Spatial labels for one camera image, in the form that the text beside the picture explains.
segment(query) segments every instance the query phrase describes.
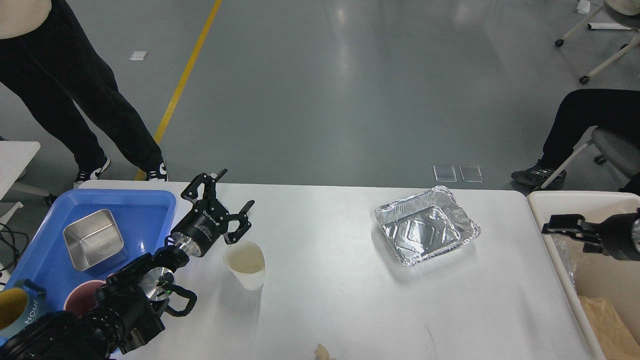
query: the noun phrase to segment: white bin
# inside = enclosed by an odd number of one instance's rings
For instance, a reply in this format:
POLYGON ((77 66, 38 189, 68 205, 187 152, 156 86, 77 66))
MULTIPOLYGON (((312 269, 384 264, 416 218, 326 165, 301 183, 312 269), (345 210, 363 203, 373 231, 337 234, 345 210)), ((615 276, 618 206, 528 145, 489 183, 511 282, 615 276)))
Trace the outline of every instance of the white bin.
MULTIPOLYGON (((600 223, 611 215, 635 213, 640 208, 639 196, 617 192, 533 192, 527 200, 540 229, 549 222, 551 215, 581 214, 587 222, 600 223)), ((543 235, 543 238, 548 248, 551 245, 549 252, 555 251, 551 235, 543 235)), ((559 238, 566 241, 575 264, 575 291, 578 295, 608 299, 636 342, 640 343, 640 311, 637 310, 640 261, 619 261, 601 254, 586 254, 582 252, 583 243, 565 236, 559 238)), ((552 255, 552 258, 558 274, 563 277, 566 272, 564 266, 557 263, 559 257, 552 255)), ((565 281, 563 286, 571 301, 571 284, 567 285, 565 281)))

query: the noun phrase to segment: gray floor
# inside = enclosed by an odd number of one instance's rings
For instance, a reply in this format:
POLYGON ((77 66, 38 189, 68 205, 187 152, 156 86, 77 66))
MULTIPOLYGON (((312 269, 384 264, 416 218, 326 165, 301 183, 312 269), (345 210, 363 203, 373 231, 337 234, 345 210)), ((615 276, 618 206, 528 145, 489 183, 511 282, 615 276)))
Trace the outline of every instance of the gray floor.
MULTIPOLYGON (((155 133, 214 1, 68 1, 155 133), (147 59, 129 61, 135 50, 147 59)), ((576 5, 223 1, 161 142, 170 177, 227 167, 233 183, 429 188, 434 164, 479 165, 484 182, 442 184, 527 193, 509 175, 539 158, 568 92, 638 89, 637 49, 578 82, 630 35, 585 29, 556 48, 584 18, 576 5)), ((22 182, 67 191, 71 154, 1 85, 0 106, 0 134, 42 144, 22 182)), ((113 160, 104 178, 132 179, 136 169, 97 134, 113 160)), ((568 171, 566 190, 620 186, 591 156, 568 171)), ((3 199, 18 200, 25 207, 9 225, 33 237, 47 208, 23 193, 3 199)), ((0 262, 7 257, 0 248, 0 262)))

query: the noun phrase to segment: aluminum foil tray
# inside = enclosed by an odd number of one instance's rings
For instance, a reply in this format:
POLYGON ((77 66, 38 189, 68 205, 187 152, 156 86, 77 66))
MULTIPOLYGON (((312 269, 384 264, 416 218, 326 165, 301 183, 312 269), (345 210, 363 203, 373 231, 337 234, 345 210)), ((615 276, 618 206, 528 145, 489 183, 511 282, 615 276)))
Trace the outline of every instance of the aluminum foil tray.
POLYGON ((480 227, 444 186, 382 205, 376 219, 404 266, 446 254, 480 235, 480 227))

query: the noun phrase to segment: white paper cup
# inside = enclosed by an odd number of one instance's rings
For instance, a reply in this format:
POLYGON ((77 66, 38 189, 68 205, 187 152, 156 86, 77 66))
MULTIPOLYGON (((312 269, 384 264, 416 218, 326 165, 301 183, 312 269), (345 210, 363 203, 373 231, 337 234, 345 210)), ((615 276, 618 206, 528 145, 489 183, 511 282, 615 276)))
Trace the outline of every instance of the white paper cup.
POLYGON ((257 290, 264 284, 264 255, 257 244, 239 241, 225 251, 224 259, 245 289, 257 290))

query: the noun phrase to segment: paper cup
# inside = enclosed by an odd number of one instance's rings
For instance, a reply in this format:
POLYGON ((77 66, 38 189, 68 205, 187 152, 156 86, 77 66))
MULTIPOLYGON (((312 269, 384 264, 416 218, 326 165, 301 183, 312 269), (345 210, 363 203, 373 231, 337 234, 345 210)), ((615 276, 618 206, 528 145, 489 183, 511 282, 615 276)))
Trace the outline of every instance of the paper cup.
POLYGON ((71 311, 76 316, 83 316, 96 306, 93 294, 104 284, 104 280, 89 280, 76 286, 67 296, 63 309, 71 311))
POLYGON ((233 244, 224 259, 245 289, 257 290, 264 284, 264 255, 257 244, 248 240, 233 244))

